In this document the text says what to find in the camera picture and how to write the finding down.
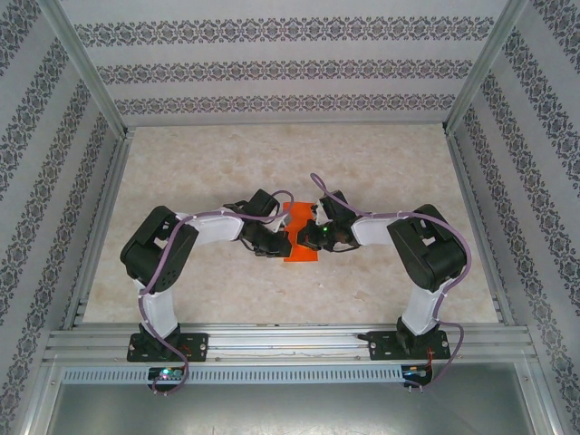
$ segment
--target black mounting bracket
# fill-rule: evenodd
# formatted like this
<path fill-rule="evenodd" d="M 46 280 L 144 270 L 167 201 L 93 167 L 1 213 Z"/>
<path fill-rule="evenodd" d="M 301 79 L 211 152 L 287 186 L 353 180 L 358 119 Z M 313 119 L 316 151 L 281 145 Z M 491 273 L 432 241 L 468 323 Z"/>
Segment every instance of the black mounting bracket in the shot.
<path fill-rule="evenodd" d="M 139 332 L 130 337 L 127 361 L 129 363 L 170 363 L 181 362 L 180 358 L 155 337 L 142 324 Z M 179 326 L 165 341 L 182 352 L 191 363 L 203 363 L 208 356 L 209 335 L 206 333 L 182 333 Z"/>
<path fill-rule="evenodd" d="M 415 346 L 409 353 L 399 344 L 396 331 L 370 331 L 360 333 L 357 337 L 368 342 L 371 361 L 427 360 L 430 350 L 433 360 L 448 360 L 451 356 L 444 331 L 437 331 L 429 341 Z"/>

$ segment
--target patterned wallpaper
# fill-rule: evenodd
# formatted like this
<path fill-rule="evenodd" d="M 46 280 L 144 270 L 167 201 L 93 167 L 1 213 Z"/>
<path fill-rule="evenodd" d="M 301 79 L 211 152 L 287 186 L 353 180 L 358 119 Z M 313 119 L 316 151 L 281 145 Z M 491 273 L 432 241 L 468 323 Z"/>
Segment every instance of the patterned wallpaper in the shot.
<path fill-rule="evenodd" d="M 580 14 L 530 1 L 455 131 L 511 309 L 580 433 Z"/>
<path fill-rule="evenodd" d="M 34 0 L 0 2 L 0 434 L 62 324 L 120 140 Z"/>
<path fill-rule="evenodd" d="M 123 119 L 139 126 L 444 121 L 505 3 L 63 0 L 63 7 Z"/>

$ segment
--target damask wallpaper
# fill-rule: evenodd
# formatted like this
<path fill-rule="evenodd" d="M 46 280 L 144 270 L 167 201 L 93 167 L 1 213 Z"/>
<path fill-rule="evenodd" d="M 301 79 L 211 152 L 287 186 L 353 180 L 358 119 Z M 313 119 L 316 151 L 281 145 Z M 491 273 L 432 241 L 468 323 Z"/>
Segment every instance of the damask wallpaper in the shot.
<path fill-rule="evenodd" d="M 580 14 L 531 1 L 455 131 L 512 312 L 580 433 Z"/>
<path fill-rule="evenodd" d="M 444 121 L 506 0 L 63 0 L 130 126 Z"/>
<path fill-rule="evenodd" d="M 121 140 L 38 4 L 2 0 L 0 14 L 0 434 L 8 434 L 47 334 L 62 324 Z"/>

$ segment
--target orange object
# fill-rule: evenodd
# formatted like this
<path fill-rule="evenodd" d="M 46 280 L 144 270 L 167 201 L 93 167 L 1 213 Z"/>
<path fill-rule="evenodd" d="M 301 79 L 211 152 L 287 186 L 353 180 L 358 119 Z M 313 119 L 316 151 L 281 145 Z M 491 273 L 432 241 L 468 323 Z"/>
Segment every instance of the orange object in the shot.
<path fill-rule="evenodd" d="M 290 205 L 289 202 L 284 203 L 284 210 L 288 209 Z M 297 263 L 302 261 L 318 261 L 318 252 L 313 251 L 309 247 L 300 246 L 296 243 L 298 239 L 298 231 L 306 226 L 308 219 L 313 219 L 311 207 L 314 205 L 312 202 L 295 202 L 294 206 L 290 210 L 290 216 L 292 221 L 285 228 L 288 232 L 288 240 L 292 243 L 292 254 L 284 261 L 288 263 Z"/>

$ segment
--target metal panel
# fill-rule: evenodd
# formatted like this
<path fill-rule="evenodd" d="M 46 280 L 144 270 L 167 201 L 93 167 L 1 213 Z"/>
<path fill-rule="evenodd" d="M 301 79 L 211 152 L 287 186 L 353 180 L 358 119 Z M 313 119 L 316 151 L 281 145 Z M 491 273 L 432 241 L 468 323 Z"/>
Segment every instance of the metal panel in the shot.
<path fill-rule="evenodd" d="M 51 434 L 497 435 L 534 433 L 511 364 L 452 367 L 423 394 L 399 385 L 63 385 Z"/>
<path fill-rule="evenodd" d="M 73 367 L 66 369 L 67 385 L 143 385 L 147 367 Z M 352 366 L 274 366 L 211 367 L 197 366 L 189 372 L 187 383 L 209 384 L 305 384 L 305 383 L 385 383 L 404 382 L 398 364 Z"/>

